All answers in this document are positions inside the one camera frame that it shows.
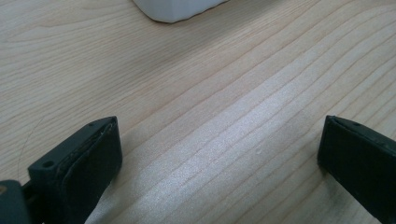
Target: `white object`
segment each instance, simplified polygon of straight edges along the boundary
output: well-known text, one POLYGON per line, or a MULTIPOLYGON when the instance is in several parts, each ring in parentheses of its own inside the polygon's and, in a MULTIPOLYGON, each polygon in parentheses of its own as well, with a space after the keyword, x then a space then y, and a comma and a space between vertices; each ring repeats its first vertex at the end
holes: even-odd
POLYGON ((140 9, 155 21, 186 20, 228 0, 134 0, 140 9))

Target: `small hole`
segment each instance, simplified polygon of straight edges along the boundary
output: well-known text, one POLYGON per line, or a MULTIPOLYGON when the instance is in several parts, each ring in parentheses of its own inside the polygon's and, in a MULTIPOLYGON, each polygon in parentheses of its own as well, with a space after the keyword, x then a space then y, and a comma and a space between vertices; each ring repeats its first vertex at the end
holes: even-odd
POLYGON ((0 195, 4 194, 7 191, 7 187, 0 185, 0 195))
POLYGON ((54 162, 53 161, 46 161, 43 163, 43 167, 44 168, 49 168, 51 166, 53 166, 54 162))

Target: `screw hole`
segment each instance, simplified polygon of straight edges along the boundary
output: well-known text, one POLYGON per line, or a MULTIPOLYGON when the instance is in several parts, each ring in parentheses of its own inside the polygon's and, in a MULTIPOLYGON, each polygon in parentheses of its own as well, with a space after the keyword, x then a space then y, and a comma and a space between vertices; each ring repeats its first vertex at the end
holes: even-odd
POLYGON ((53 166, 53 164, 55 164, 53 161, 46 161, 43 163, 43 167, 50 168, 51 166, 53 166))

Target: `light wood surface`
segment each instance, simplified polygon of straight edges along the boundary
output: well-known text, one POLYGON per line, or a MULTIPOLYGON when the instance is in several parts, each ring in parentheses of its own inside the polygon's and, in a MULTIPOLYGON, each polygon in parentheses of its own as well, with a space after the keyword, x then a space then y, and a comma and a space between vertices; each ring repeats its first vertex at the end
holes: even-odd
POLYGON ((377 223, 316 164, 326 115, 396 139, 394 0, 0 1, 0 179, 118 116, 123 167, 87 223, 377 223))

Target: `black plastic piece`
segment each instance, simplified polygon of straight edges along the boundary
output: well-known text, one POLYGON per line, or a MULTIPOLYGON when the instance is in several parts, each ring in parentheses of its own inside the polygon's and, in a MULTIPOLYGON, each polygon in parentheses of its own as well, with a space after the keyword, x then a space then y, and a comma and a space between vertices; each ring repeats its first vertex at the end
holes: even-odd
POLYGON ((328 116, 318 164, 382 223, 396 223, 396 142, 359 123, 328 116))
POLYGON ((84 223, 121 163, 116 118, 86 125, 33 163, 29 175, 48 209, 45 222, 84 223))
POLYGON ((0 181, 0 224, 30 223, 21 184, 15 180, 0 181))
POLYGON ((117 118, 92 122, 34 162, 22 188, 0 182, 0 224, 82 224, 121 164, 117 118))

